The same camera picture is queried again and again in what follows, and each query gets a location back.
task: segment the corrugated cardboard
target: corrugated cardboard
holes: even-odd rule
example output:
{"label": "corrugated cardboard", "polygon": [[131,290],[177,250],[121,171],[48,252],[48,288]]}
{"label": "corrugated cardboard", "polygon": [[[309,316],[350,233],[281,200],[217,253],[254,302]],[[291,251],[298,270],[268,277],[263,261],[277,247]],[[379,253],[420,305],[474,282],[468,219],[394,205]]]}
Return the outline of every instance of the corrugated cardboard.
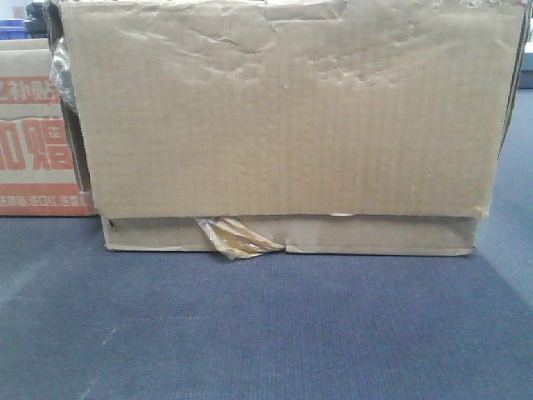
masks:
{"label": "corrugated cardboard", "polygon": [[[472,252],[477,220],[468,217],[240,217],[253,232],[289,253],[458,256]],[[102,219],[107,248],[213,251],[192,218]]]}
{"label": "corrugated cardboard", "polygon": [[88,215],[46,39],[0,42],[0,215]]}
{"label": "corrugated cardboard", "polygon": [[[418,217],[484,218],[530,7],[64,3],[97,208],[134,226],[134,218],[297,215],[305,227],[303,214],[407,216],[391,226],[418,241]],[[421,248],[463,248],[435,232],[443,247]],[[420,253],[417,240],[397,247],[379,237],[338,247]],[[107,232],[112,248],[152,247],[130,238]],[[172,247],[162,243],[155,247]]]}

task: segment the black object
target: black object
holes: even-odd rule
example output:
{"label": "black object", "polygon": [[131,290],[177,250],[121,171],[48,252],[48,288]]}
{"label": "black object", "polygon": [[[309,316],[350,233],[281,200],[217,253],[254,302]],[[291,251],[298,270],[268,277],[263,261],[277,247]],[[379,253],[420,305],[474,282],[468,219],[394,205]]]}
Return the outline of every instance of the black object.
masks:
{"label": "black object", "polygon": [[31,2],[26,6],[26,19],[24,20],[24,28],[26,32],[32,37],[46,38],[47,37],[47,22],[44,19],[41,2]]}

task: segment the blue object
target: blue object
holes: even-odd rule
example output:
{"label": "blue object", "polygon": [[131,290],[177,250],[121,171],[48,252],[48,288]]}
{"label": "blue object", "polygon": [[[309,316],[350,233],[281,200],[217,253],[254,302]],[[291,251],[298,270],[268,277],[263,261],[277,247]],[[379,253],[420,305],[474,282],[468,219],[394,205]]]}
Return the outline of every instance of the blue object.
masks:
{"label": "blue object", "polygon": [[0,40],[28,39],[23,19],[0,19]]}

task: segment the torn cardboard edge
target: torn cardboard edge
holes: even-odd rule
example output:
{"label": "torn cardboard edge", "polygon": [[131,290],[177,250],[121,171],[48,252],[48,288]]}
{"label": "torn cardboard edge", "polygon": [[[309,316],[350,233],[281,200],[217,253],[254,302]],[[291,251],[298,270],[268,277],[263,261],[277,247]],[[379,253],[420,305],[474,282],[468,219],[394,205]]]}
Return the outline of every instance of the torn cardboard edge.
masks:
{"label": "torn cardboard edge", "polygon": [[260,216],[102,218],[106,246],[118,251],[209,252],[251,258],[270,251],[459,256],[474,248],[471,217]]}

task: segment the cardboard box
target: cardboard box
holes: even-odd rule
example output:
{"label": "cardboard box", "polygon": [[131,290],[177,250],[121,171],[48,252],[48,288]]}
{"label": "cardboard box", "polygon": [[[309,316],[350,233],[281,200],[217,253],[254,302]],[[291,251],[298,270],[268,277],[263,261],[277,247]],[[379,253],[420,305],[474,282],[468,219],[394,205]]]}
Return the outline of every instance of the cardboard box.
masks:
{"label": "cardboard box", "polygon": [[[121,221],[104,223],[107,245],[198,249],[205,240],[163,239],[159,219],[197,218],[222,251],[258,233],[247,246],[291,250],[309,234],[312,252],[468,253],[472,221],[489,212],[530,7],[62,4],[95,203]],[[459,225],[465,241],[447,242]]]}
{"label": "cardboard box", "polygon": [[0,215],[88,215],[46,39],[0,42]]}

